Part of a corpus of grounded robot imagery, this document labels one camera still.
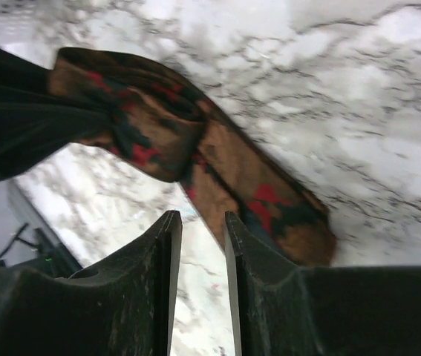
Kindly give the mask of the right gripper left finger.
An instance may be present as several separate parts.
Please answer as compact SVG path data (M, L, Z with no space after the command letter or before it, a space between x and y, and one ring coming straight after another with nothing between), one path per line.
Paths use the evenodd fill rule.
M0 268L0 355L168 355L181 237L167 211L67 279Z

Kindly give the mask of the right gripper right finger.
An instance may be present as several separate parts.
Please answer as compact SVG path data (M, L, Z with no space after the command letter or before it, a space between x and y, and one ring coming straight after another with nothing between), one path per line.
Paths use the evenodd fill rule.
M421 266L303 267L225 215L237 355L421 355Z

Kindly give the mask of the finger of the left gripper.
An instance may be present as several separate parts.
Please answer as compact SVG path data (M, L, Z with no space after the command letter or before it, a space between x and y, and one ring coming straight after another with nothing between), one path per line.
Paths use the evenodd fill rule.
M0 182L108 128L108 115L96 106L49 94L48 75L0 48Z

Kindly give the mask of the brown red patterned tie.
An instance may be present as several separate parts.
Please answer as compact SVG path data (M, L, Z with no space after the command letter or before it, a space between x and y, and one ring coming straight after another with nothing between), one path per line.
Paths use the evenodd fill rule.
M178 72L142 56L65 47L48 90L103 108L110 124L85 144L178 182L219 243L232 212L288 259L330 264L336 237L327 208Z

